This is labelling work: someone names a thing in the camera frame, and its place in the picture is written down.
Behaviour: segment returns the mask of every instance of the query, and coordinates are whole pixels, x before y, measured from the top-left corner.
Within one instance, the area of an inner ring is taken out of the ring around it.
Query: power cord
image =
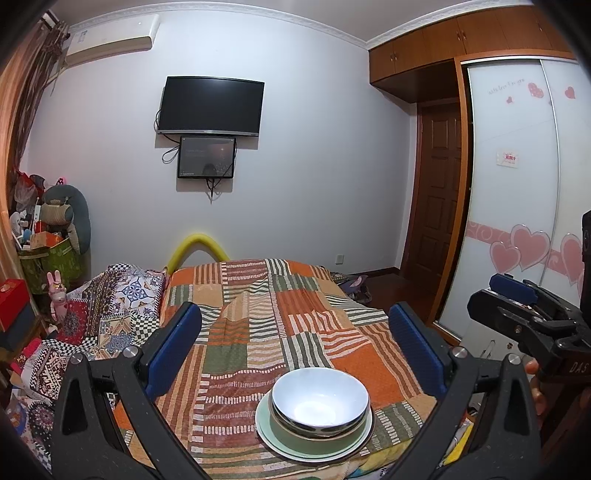
[[[169,163],[172,163],[174,161],[174,159],[177,157],[178,155],[178,150],[180,148],[180,144],[181,142],[177,142],[174,138],[170,138],[167,134],[160,134],[158,133],[158,124],[160,123],[160,112],[162,111],[162,109],[158,110],[158,112],[156,112],[156,116],[154,117],[154,131],[158,134],[158,135],[164,135],[166,138],[168,138],[171,142],[176,143],[177,146],[171,148],[170,150],[167,150],[166,152],[164,152],[162,154],[162,163],[164,163],[165,165],[168,165]],[[174,152],[174,155],[169,158],[168,160],[165,160],[165,156],[168,155],[169,153]]]
[[[237,146],[237,142],[235,141],[232,162],[228,165],[228,167],[226,168],[226,171],[224,173],[222,173],[222,176],[218,178],[216,183],[214,183],[215,179],[213,179],[213,178],[205,179],[205,183],[207,184],[207,188],[209,188],[209,192],[211,194],[212,199],[213,199],[213,191],[217,188],[218,185],[220,185],[220,182],[224,179],[224,177],[226,176],[226,173],[228,173],[228,170],[230,170],[230,167],[232,167],[234,165],[234,162],[236,160],[236,151],[237,150],[238,150],[238,146]]]

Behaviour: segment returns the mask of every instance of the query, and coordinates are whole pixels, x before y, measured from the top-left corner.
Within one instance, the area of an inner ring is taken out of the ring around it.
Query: wooden cabinet
[[[548,37],[548,40],[552,45],[552,50],[570,51],[570,47],[566,43],[562,34],[552,26],[548,18],[542,12],[536,9],[535,17],[539,29],[543,30],[546,37]]]
[[[466,53],[506,50],[507,40],[494,10],[483,10],[457,18]]]
[[[457,19],[429,25],[422,31],[429,62],[449,60],[466,53]]]
[[[494,12],[508,48],[552,49],[550,40],[538,24],[534,7],[498,8]]]
[[[394,49],[393,41],[386,42],[369,51],[369,81],[377,82],[383,78],[394,75]]]
[[[415,30],[392,42],[394,72],[401,73],[429,63],[422,30]]]

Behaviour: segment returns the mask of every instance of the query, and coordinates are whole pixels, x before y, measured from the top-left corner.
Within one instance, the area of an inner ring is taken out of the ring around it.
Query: red fabric
[[[0,285],[0,330],[6,332],[29,302],[29,292],[24,280],[9,278]]]
[[[87,318],[88,304],[83,300],[69,300],[68,313],[56,340],[71,345],[80,345],[86,332]]]
[[[10,364],[10,368],[17,374],[22,374],[22,369],[25,368],[25,362],[32,354],[35,353],[35,351],[39,348],[39,345],[41,345],[40,338],[34,338],[31,340],[29,344],[24,349],[22,349],[21,354],[14,358],[13,362]]]

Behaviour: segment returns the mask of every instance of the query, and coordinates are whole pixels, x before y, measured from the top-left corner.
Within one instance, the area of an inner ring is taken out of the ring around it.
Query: wooden floor
[[[390,307],[396,302],[405,301],[422,321],[427,320],[435,295],[423,290],[420,286],[393,273],[369,277],[365,284],[372,295],[370,307],[388,313]]]

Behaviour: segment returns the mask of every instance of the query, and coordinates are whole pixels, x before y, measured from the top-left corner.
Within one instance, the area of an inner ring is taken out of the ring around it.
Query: white bowl
[[[322,432],[355,422],[369,404],[363,384],[333,368],[300,368],[283,375],[271,391],[275,408],[296,424]]]

